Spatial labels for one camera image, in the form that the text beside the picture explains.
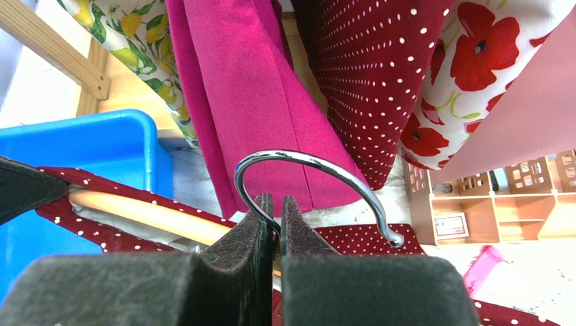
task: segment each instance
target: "pink clip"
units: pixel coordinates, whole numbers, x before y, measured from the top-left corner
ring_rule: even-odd
[[[504,260],[504,255],[493,246],[483,246],[480,255],[464,274],[464,284],[471,298],[482,288],[484,281],[494,267]]]

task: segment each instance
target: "blue bin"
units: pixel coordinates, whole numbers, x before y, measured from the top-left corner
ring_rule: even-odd
[[[0,129],[0,156],[31,166],[81,168],[173,196],[170,156],[158,144],[154,121],[134,109]],[[97,244],[34,211],[22,214],[0,226],[0,302],[18,275],[40,257],[100,253]]]

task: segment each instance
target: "drawer organizer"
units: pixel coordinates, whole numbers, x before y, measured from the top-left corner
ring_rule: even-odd
[[[493,187],[488,172],[440,186],[433,192],[429,171],[404,162],[412,227],[424,245],[498,243],[576,237],[576,152],[503,168],[508,186]],[[469,235],[439,239],[435,217],[465,214]]]

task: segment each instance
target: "hanger hook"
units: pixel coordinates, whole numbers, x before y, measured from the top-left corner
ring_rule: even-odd
[[[258,151],[246,156],[240,161],[240,163],[238,163],[236,171],[234,172],[234,183],[236,185],[238,194],[240,194],[240,197],[248,206],[248,208],[258,215],[264,217],[268,226],[270,226],[278,236],[280,236],[280,225],[273,218],[268,216],[268,214],[266,214],[266,212],[264,212],[264,210],[256,204],[250,195],[248,195],[246,186],[244,185],[244,173],[246,172],[246,169],[250,167],[250,165],[271,160],[300,163],[316,168],[320,171],[323,171],[324,173],[328,173],[338,180],[341,180],[345,184],[352,187],[352,189],[358,192],[362,198],[366,200],[376,216],[378,231],[380,231],[380,233],[386,239],[388,239],[392,247],[397,248],[402,246],[404,243],[404,237],[401,234],[392,231],[392,229],[386,223],[386,212],[384,211],[382,203],[380,203],[374,192],[372,192],[372,190],[364,182],[356,178],[356,176],[354,176],[352,173],[334,163],[328,162],[327,160],[323,160],[316,156],[298,151],[287,151],[280,149]]]

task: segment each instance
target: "maroon fabric with white dots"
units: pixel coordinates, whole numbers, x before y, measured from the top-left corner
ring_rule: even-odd
[[[328,118],[372,189],[392,168],[455,0],[292,0]]]
[[[207,219],[209,221],[234,227],[235,223],[208,214],[199,209],[181,204],[145,190],[138,190],[122,185],[92,173],[77,168],[40,168],[41,171],[54,175],[68,183],[97,191],[115,194],[151,202],[169,209],[178,210]],[[63,197],[36,209],[38,215],[46,218],[70,232],[92,241],[102,248],[104,253],[113,252],[144,252],[144,251],[176,251],[164,244],[155,243],[133,236],[109,225],[97,223],[76,215],[68,200]],[[426,255],[408,224],[389,224],[390,228],[404,236],[404,245],[393,248],[373,225],[344,225],[315,229],[331,246],[343,255]],[[281,293],[273,293],[273,325],[281,325]],[[557,325],[551,321],[519,310],[505,308],[481,301],[474,301],[484,325]]]

